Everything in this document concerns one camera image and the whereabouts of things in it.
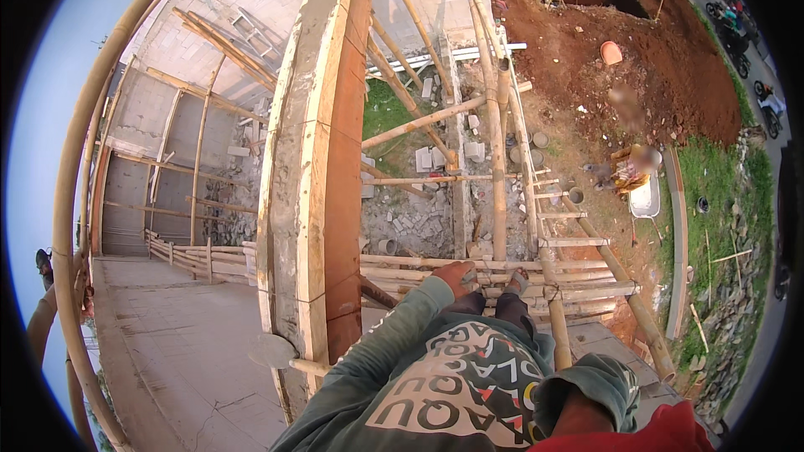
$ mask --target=worker's hand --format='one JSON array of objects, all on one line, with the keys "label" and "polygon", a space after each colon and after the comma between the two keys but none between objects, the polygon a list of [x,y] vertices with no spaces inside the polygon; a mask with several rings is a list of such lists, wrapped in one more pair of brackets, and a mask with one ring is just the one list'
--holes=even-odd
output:
[{"label": "worker's hand", "polygon": [[451,264],[447,264],[446,266],[434,270],[433,276],[443,279],[449,285],[449,288],[455,295],[455,300],[457,300],[458,298],[469,293],[466,287],[461,284],[461,279],[463,279],[464,275],[472,269],[474,269],[474,262],[455,261]]}]

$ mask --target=trowel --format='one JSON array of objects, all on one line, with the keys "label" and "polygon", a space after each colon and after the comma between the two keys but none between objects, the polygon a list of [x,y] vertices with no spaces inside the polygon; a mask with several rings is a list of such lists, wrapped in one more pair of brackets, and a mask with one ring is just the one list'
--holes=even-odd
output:
[{"label": "trowel", "polygon": [[249,342],[248,357],[254,363],[264,367],[293,367],[296,370],[312,373],[318,377],[324,377],[332,368],[330,365],[300,359],[296,352],[296,347],[284,337],[271,333],[261,333],[256,339]]}]

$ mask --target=worker's foot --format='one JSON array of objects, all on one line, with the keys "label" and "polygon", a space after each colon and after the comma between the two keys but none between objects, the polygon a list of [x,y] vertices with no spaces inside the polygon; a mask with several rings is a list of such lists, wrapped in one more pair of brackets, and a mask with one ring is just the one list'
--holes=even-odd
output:
[{"label": "worker's foot", "polygon": [[528,272],[524,267],[517,267],[511,275],[508,286],[502,289],[504,294],[516,294],[521,296],[528,288]]}]

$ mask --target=dirt mound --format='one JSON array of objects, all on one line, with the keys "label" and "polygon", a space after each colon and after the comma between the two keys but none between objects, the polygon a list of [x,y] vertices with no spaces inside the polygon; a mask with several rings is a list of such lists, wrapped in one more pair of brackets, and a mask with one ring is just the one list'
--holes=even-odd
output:
[{"label": "dirt mound", "polygon": [[[528,43],[515,52],[517,74],[533,81],[554,110],[583,105],[588,112],[578,112],[577,126],[586,138],[668,144],[675,136],[683,144],[703,135],[735,142],[740,108],[732,79],[687,0],[664,0],[658,24],[618,10],[622,0],[608,0],[615,7],[565,0],[569,6],[560,10],[545,9],[541,0],[501,0],[505,7],[497,1],[494,14],[505,18],[508,38]],[[656,14],[659,0],[636,1]],[[620,46],[622,62],[603,63],[604,41]],[[617,97],[623,92],[625,106]]]}]

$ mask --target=red shirt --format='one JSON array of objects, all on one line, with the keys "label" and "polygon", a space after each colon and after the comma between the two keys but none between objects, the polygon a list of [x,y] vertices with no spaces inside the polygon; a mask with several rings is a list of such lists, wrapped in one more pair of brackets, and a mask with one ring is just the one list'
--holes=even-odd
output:
[{"label": "red shirt", "polygon": [[528,452],[715,452],[706,431],[695,420],[692,405],[682,401],[675,406],[659,406],[650,422],[636,433],[569,434],[542,440]]}]

